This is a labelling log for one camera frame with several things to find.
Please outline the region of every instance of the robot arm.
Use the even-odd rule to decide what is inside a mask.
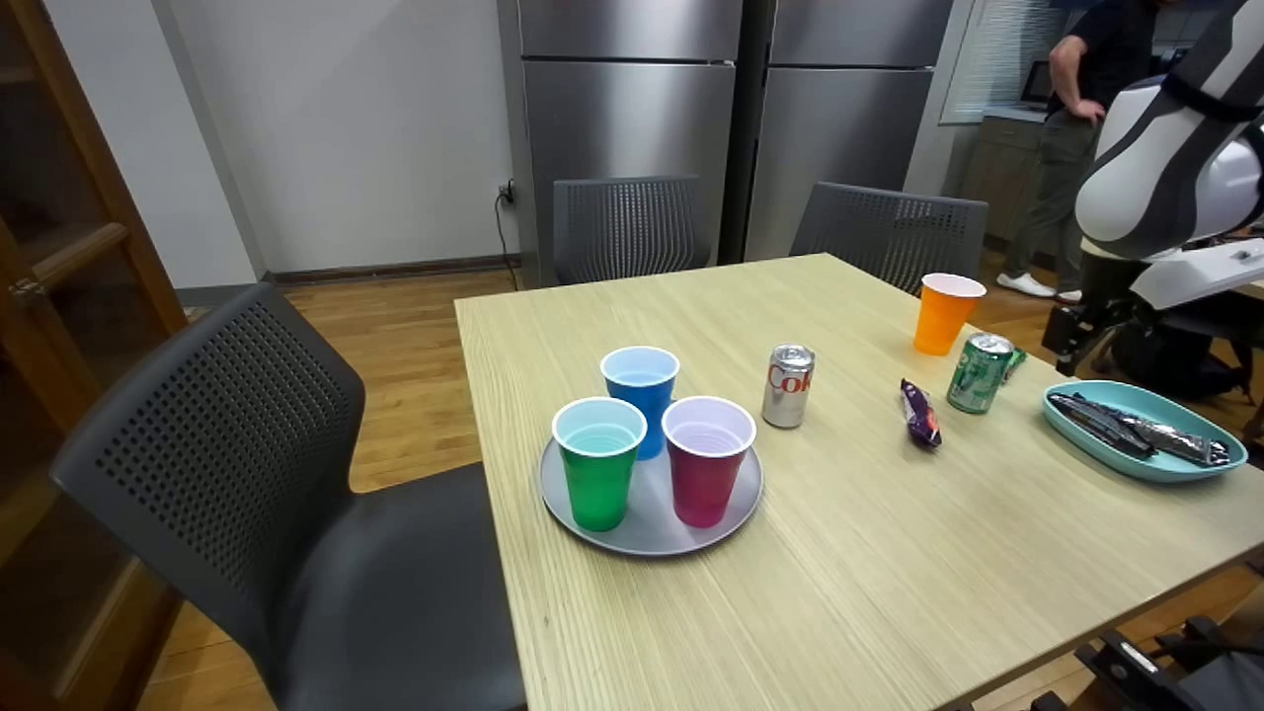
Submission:
[[[1264,0],[1236,0],[1164,83],[1120,91],[1074,219],[1086,253],[1148,262],[1248,223],[1259,154],[1240,135],[1264,98]]]

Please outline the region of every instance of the gray chair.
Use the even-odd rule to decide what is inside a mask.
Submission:
[[[361,416],[361,376],[258,283],[130,370],[51,478],[279,707],[521,705],[482,466],[351,494]]]
[[[817,181],[791,253],[833,253],[903,291],[924,272],[978,278],[986,200]]]
[[[558,283],[698,269],[696,177],[562,177],[552,181]]]

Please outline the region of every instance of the stainless steel refrigerator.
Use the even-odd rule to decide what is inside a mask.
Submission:
[[[779,0],[746,256],[791,253],[812,181],[902,190],[947,0]]]
[[[516,240],[552,283],[558,193],[688,177],[720,249],[742,0],[501,0]]]

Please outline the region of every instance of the tray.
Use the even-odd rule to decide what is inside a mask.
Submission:
[[[573,539],[619,555],[619,559],[688,559],[704,555],[712,544],[723,544],[736,539],[757,510],[763,503],[763,472],[756,451],[742,460],[736,494],[725,503],[725,513],[712,530],[690,530],[675,516],[670,510],[670,464],[666,451],[657,460],[636,464],[632,472],[632,489],[628,489],[628,513],[616,530],[608,535],[588,535],[573,523],[570,513],[570,489],[565,489],[565,464],[558,443],[546,447],[540,456],[540,503],[552,513],[562,530]]]
[[[1130,411],[1130,416],[1140,416],[1155,422],[1170,422],[1170,426],[1189,431],[1195,439],[1222,439],[1230,447],[1230,464],[1195,466],[1195,464],[1174,460],[1164,451],[1156,451],[1148,460],[1132,460],[1127,451],[1115,451],[1108,443],[1102,443],[1099,435],[1091,435],[1074,419],[1065,419],[1060,408],[1051,408],[1048,397],[1056,397],[1056,390],[1065,390],[1065,397],[1079,390],[1079,397],[1099,401],[1106,408],[1119,408],[1119,411]],[[1048,387],[1048,397],[1041,397],[1041,419],[1060,435],[1065,435],[1079,451],[1086,451],[1091,460],[1106,464],[1119,474],[1147,478],[1147,482],[1206,482],[1206,478],[1224,478],[1230,472],[1248,464],[1245,443],[1232,439],[1224,426],[1215,426],[1215,422],[1201,419],[1195,411],[1189,411],[1164,397],[1155,397],[1147,387],[1132,387],[1120,380],[1065,380],[1065,382]]]

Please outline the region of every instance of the plastic cup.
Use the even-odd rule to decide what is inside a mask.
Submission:
[[[972,278],[958,278],[958,272],[920,278],[920,310],[918,310],[914,348],[945,355],[956,344],[962,319],[977,318],[983,297],[986,297],[986,287]]]
[[[649,431],[636,460],[657,460],[665,451],[665,411],[670,405],[678,361],[666,348],[616,348],[600,361],[600,380],[612,401],[628,401]]]
[[[552,443],[562,447],[578,526],[588,535],[616,530],[628,513],[642,416],[623,401],[573,401],[552,416]]]
[[[756,419],[729,401],[690,397],[665,411],[665,435],[675,516],[696,530],[715,526],[736,494],[737,466],[756,447]]]

